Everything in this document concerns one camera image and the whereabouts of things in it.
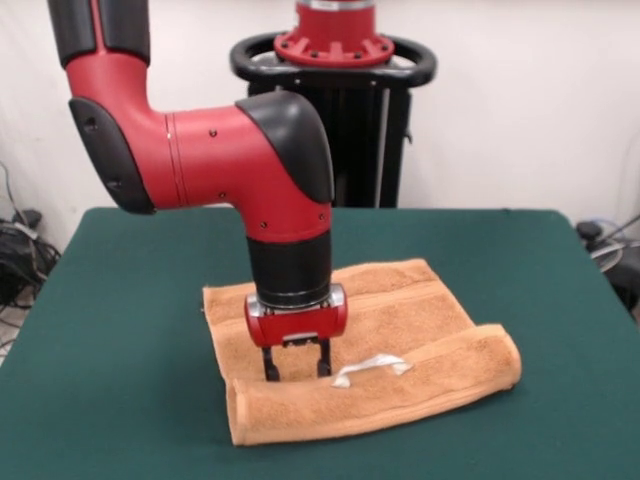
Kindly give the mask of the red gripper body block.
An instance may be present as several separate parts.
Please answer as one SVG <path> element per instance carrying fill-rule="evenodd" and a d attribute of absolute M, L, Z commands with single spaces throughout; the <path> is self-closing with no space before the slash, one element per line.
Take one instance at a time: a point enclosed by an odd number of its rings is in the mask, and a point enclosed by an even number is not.
<path fill-rule="evenodd" d="M 297 309 L 267 307 L 249 294 L 244 315 L 253 343 L 261 348 L 282 346 L 302 340 L 326 340 L 341 336 L 346 328 L 348 303 L 341 284 L 331 284 L 326 300 Z"/>

